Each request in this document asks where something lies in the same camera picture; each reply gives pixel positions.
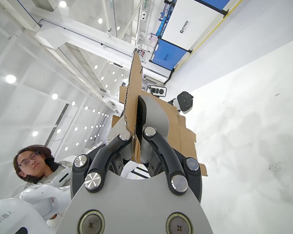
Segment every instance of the signage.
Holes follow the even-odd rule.
[[[177,0],[162,39],[190,50],[220,13],[194,0]]]

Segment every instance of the grey metal plate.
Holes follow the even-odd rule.
[[[193,233],[212,234],[210,224],[193,192],[172,194],[165,173],[145,180],[132,180],[108,171],[101,191],[89,193],[84,185],[69,205],[57,234],[77,233],[80,217],[98,210],[105,219],[104,234],[166,233],[166,220],[174,212],[188,216]]]

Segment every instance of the corrugated cardboard edge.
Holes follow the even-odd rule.
[[[126,129],[131,133],[133,142],[133,158],[132,160],[141,163],[140,161],[140,143],[136,136],[136,114],[137,103],[139,95],[151,96],[156,102],[165,110],[170,122],[170,130],[168,134],[168,141],[170,144],[174,144],[174,149],[179,151],[185,157],[193,157],[197,160],[195,142],[196,135],[191,130],[186,128],[186,118],[181,116],[177,112],[177,108],[168,104],[164,100],[161,100],[145,91],[141,90],[142,87],[142,65],[139,55],[134,54],[132,60],[132,66],[129,74],[128,87],[120,87],[119,101],[124,106],[124,120],[126,123]],[[208,176],[206,166],[200,164],[202,176]]]
[[[138,96],[142,87],[142,65],[137,52],[134,53],[132,64],[129,73],[128,87],[126,90],[125,106],[124,106],[124,120],[126,129],[132,135],[132,152],[133,161],[136,162],[136,151],[139,144],[136,136],[136,118],[137,118],[137,105]]]

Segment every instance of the long hair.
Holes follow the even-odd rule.
[[[46,165],[48,165],[53,172],[55,172],[60,165],[60,164],[54,162],[54,157],[52,156],[51,150],[48,147],[45,147],[43,145],[27,146],[27,147],[19,150],[17,155],[13,159],[13,166],[14,166],[14,169],[15,169],[17,176],[20,179],[25,180],[26,182],[37,184],[43,178],[43,176],[35,177],[35,176],[27,175],[26,177],[22,177],[21,175],[19,175],[19,173],[21,172],[21,169],[18,166],[17,157],[25,151],[38,152],[40,155],[44,155],[46,157],[46,159],[45,159]]]

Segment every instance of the white robot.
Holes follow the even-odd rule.
[[[200,165],[167,142],[169,126],[162,126],[166,122],[165,112],[152,104],[152,99],[139,96],[139,100],[145,104],[140,133],[141,162],[150,178],[133,180],[122,176],[133,151],[132,136],[121,118],[109,133],[106,144],[75,159],[71,172],[72,200],[56,234],[213,233],[200,206]],[[49,190],[56,193],[53,204],[60,208],[66,191],[47,185],[37,190],[41,192],[40,198],[48,200],[45,213],[46,208],[54,208],[50,196],[45,195]],[[26,200],[35,204],[30,196]],[[41,211],[38,213],[28,202],[17,198],[0,200],[0,234],[52,233]]]

